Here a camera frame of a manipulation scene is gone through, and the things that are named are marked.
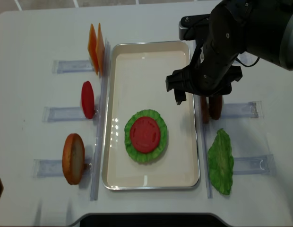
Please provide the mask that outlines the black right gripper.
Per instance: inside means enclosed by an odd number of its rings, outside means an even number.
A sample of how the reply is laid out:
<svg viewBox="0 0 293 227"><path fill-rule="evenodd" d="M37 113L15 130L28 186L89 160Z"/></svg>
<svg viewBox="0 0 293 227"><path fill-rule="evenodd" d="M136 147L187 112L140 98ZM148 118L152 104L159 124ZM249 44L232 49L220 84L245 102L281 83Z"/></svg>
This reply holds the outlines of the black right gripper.
<svg viewBox="0 0 293 227"><path fill-rule="evenodd" d="M186 92L218 98L231 92L233 81L240 81L242 70L233 66L239 51L227 35L230 33L209 31L190 64L166 77L166 90L174 90L177 105L186 101Z"/></svg>

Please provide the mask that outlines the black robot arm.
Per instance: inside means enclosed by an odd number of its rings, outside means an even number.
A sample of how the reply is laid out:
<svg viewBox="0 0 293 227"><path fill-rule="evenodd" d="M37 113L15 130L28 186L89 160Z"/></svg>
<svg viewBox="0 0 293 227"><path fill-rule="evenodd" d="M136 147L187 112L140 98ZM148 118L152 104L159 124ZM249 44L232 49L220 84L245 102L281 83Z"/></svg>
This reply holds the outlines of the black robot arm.
<svg viewBox="0 0 293 227"><path fill-rule="evenodd" d="M221 1L210 14L183 17L180 39L196 48L189 65L166 78L176 103L187 93L227 95L242 78L233 63L244 52L293 70L293 0Z"/></svg>

